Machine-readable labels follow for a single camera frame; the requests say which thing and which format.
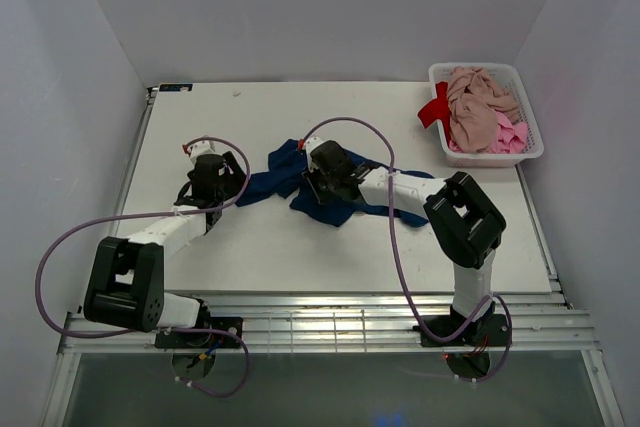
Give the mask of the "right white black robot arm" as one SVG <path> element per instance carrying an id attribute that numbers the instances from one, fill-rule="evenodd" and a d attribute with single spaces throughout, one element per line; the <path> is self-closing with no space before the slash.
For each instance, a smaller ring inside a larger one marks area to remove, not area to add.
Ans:
<path id="1" fill-rule="evenodd" d="M 491 290 L 492 265 L 506 220 L 469 174 L 422 178 L 356 164 L 337 142 L 318 137 L 299 148 L 307 159 L 303 175 L 319 203 L 340 199 L 428 221 L 452 262 L 454 297 L 448 314 L 416 318 L 422 345 L 509 345 L 512 327 L 507 316 L 496 313 Z"/>

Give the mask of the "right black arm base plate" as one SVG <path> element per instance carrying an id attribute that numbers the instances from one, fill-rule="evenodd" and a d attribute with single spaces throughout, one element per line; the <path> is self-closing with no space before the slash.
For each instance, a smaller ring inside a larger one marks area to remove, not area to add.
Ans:
<path id="1" fill-rule="evenodd" d="M 437 315 L 424 317 L 423 321 L 436 336 L 448 337 L 462 324 L 463 318 Z M 506 347 L 512 333 L 512 328 L 503 314 L 492 314 L 486 319 L 472 322 L 459 336 L 447 343 L 432 340 L 419 325 L 415 325 L 413 330 L 420 333 L 421 347 Z"/>

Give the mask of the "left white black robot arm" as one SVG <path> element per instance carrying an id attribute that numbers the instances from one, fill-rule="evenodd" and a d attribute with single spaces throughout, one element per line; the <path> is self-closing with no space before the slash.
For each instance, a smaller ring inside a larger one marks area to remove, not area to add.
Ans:
<path id="1" fill-rule="evenodd" d="M 170 216 L 98 244 L 83 305 L 87 320 L 141 332 L 177 328 L 194 347 L 210 339 L 202 302 L 165 291 L 165 263 L 209 233 L 222 215 L 218 208 L 240 193 L 246 174 L 229 151 L 193 154 L 191 161 Z"/>

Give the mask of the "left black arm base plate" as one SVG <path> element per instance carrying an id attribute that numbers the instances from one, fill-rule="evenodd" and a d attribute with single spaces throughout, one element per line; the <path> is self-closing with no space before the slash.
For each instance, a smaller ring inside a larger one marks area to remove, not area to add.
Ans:
<path id="1" fill-rule="evenodd" d="M 154 347 L 158 349 L 200 349 L 211 348 L 234 349 L 240 343 L 226 336 L 233 334 L 238 338 L 243 334 L 244 319 L 242 317 L 212 317 L 202 326 L 197 326 L 195 332 L 176 332 L 169 334 L 158 333 L 154 340 Z"/>

